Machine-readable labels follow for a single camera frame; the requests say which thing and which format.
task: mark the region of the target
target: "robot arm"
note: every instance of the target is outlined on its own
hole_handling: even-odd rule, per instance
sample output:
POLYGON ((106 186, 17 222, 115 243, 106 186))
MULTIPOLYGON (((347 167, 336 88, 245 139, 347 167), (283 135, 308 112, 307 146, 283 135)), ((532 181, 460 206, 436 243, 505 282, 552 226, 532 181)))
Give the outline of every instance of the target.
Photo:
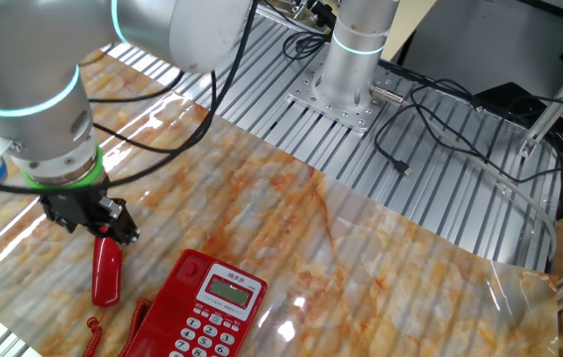
POLYGON ((190 72, 231 51, 249 0, 0 0, 0 137, 25 175, 69 185, 98 162, 76 63, 125 41, 190 72))
MULTIPOLYGON (((0 0, 0 178, 6 152, 32 187, 108 182, 76 63, 96 48, 124 41, 184 71, 206 72, 233 48, 250 3, 0 0)), ((92 301, 117 303, 117 243, 140 235, 125 200, 90 190, 42 195, 40 203, 48 219, 70 233, 82 225, 97 238, 92 301)))

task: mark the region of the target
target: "metal stand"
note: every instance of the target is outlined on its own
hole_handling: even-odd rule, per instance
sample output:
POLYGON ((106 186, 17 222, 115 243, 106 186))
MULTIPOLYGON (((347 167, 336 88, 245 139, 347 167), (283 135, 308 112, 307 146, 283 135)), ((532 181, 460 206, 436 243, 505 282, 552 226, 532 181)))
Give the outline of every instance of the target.
POLYGON ((307 2, 308 2, 307 0, 302 0, 301 3, 299 3, 299 5, 295 5, 292 7, 292 13, 294 14, 294 16, 292 16, 292 19, 297 20, 301 17, 303 11, 305 11, 306 9, 307 2))
MULTIPOLYGON (((366 132, 379 117, 381 109, 385 105, 384 102, 373 99, 364 107, 353 108, 354 110, 341 109, 327 103, 314 91, 315 75, 323 67, 329 50, 329 45, 321 49, 321 52, 308 65, 306 71, 288 88, 288 96, 295 102, 336 120, 355 131, 366 132)), ((378 75, 374 78, 374 84, 378 86, 385 86, 390 83, 386 75, 378 75)))
MULTIPOLYGON (((555 98, 563 99, 563 87, 559 93, 557 93, 555 98)), ((563 104, 551 103, 541 114, 532 128, 530 128, 528 133, 526 133, 526 136, 523 138, 523 144, 521 145, 519 154, 528 158, 541 139, 543 139, 550 128, 552 128, 552 126, 557 122, 561 114, 563 114, 563 104)))
POLYGON ((344 2, 330 46, 294 83, 290 95, 347 127, 367 131, 381 109, 370 86, 397 8, 395 1, 344 2))

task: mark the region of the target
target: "marble-pattern mat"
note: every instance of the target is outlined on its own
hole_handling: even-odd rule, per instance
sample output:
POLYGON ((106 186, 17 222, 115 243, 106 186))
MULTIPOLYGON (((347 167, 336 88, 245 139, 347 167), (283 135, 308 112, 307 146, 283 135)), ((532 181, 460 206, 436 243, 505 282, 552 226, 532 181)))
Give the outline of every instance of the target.
MULTIPOLYGON (((105 59, 88 93, 160 87, 105 59)), ((175 147, 206 110, 176 94, 94 106, 94 117, 175 147)), ((111 178, 157 160, 99 135, 111 178)), ((8 183, 23 180, 14 167, 8 183)), ((107 309, 99 355, 116 355, 138 298, 152 299, 182 250, 269 284, 243 356, 556 355, 556 281, 452 245, 220 118, 158 173, 110 190, 142 229, 125 249, 123 298, 107 309)), ((33 197, 0 193, 0 322, 45 356, 79 356, 91 332, 93 238, 46 221, 33 197)))

